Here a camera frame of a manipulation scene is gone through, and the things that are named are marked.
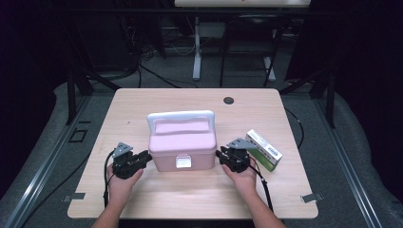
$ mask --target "gray carpet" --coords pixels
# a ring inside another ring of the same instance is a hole
[[[288,84],[283,81],[288,62],[294,47],[292,39],[284,39],[279,56],[275,63],[275,72],[278,80],[268,87],[282,89]],[[217,42],[210,40],[203,46],[201,80],[193,82],[193,55],[179,55],[175,51],[168,51],[167,58],[155,54],[143,65],[155,71],[165,78],[170,78],[188,84],[172,82],[183,87],[218,87],[220,57],[217,54]],[[137,87],[139,73],[130,77],[114,81],[122,87]],[[263,78],[245,79],[228,78],[224,87],[261,87]],[[113,92],[97,82],[92,82],[95,93],[92,97],[83,98],[79,93],[78,100],[86,104],[79,113],[78,119],[72,129],[86,132],[82,142],[68,142],[73,133],[67,135],[67,141],[61,148],[60,157],[57,158],[51,175],[35,201],[35,206],[50,193],[74,168],[84,160],[87,153],[96,140],[107,109],[113,97]],[[142,87],[170,87],[152,74],[142,71]],[[299,149],[304,167],[314,193],[321,193],[324,200],[317,203],[319,215],[314,219],[287,219],[284,223],[288,227],[368,227],[362,212],[356,202],[348,180],[341,169],[337,156],[336,146],[329,135],[326,123],[320,118],[321,111],[317,103],[309,98],[306,91],[310,88],[305,85],[290,95],[282,96],[284,106],[291,110],[300,120],[303,130],[303,143]],[[67,86],[61,85],[55,90],[58,101],[52,117],[44,130],[40,140],[32,150],[26,165],[14,181],[8,193],[0,202],[1,220],[0,226],[5,227],[10,222],[10,216],[21,201],[25,191],[36,172],[41,167],[54,146],[60,141],[60,137],[67,131]],[[301,140],[301,129],[296,119],[288,113],[290,125],[295,135],[296,143]],[[359,122],[342,98],[336,96],[335,105],[336,133],[352,161],[361,183],[368,193],[368,197],[379,217],[383,227],[403,227],[401,204],[395,202],[395,198],[383,187],[379,176],[371,165],[371,151]],[[80,134],[74,135],[73,140],[80,140]],[[48,200],[42,204],[32,215],[25,227],[89,227],[93,219],[72,219],[67,216],[68,201],[63,201],[66,196],[75,192],[78,180],[81,177],[82,166],[71,178],[68,179]]]

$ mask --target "pink box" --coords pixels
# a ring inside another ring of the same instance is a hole
[[[147,120],[150,127],[148,151],[158,171],[214,167],[217,140],[213,112],[153,113]]]

